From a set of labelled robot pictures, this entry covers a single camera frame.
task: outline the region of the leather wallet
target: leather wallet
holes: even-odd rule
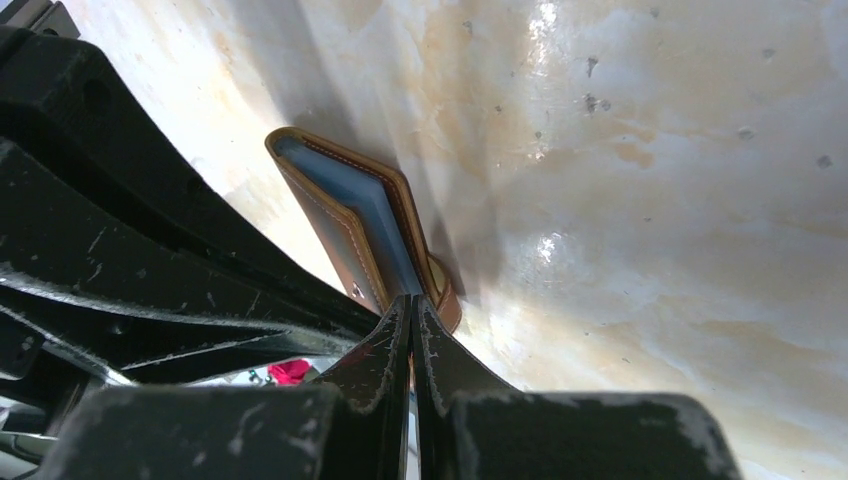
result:
[[[427,250],[401,172],[295,127],[273,131],[265,145],[348,295],[383,314],[398,295],[426,294],[456,330],[462,311],[453,282]]]

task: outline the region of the dirt stain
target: dirt stain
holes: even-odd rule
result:
[[[641,168],[650,168],[654,164],[653,154],[632,143],[616,143],[613,148],[618,158],[627,163],[635,163]]]

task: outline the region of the white surface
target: white surface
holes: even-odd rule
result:
[[[684,392],[748,478],[848,477],[848,1],[66,4],[319,277],[281,125],[402,168],[509,381]]]

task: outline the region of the scratched black metal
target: scratched black metal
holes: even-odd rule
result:
[[[344,313],[346,328],[357,338],[373,329],[376,316],[300,268],[205,184],[97,47],[44,35],[12,41],[10,30],[0,28],[4,28],[0,135],[17,142],[73,190],[153,242],[173,252],[190,252],[230,276],[293,299],[289,309],[313,323]],[[16,204],[38,199],[17,198]],[[71,219],[88,220],[82,215]],[[82,259],[90,256],[87,250],[98,236],[104,243],[95,248],[120,243],[115,238],[120,230],[95,224],[88,243],[77,251]],[[84,271],[92,275],[99,263]],[[126,274],[136,275],[144,268]],[[148,273],[154,274],[149,281],[164,281],[156,272]],[[255,303],[252,318],[267,319],[274,312],[263,297],[254,302],[251,296],[234,314],[251,317],[246,312]],[[186,308],[226,303],[223,298],[199,300]]]
[[[409,411],[409,329],[412,298],[395,299],[374,332],[313,383],[332,384],[349,409],[336,419],[331,439],[343,452],[328,478],[396,479],[406,465]]]

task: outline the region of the black metal bracket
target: black metal bracket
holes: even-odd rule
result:
[[[410,354],[414,367],[410,369]],[[422,296],[312,384],[110,389],[79,408],[43,478],[403,478],[410,374],[421,478],[735,479],[720,428],[678,395],[522,393]]]

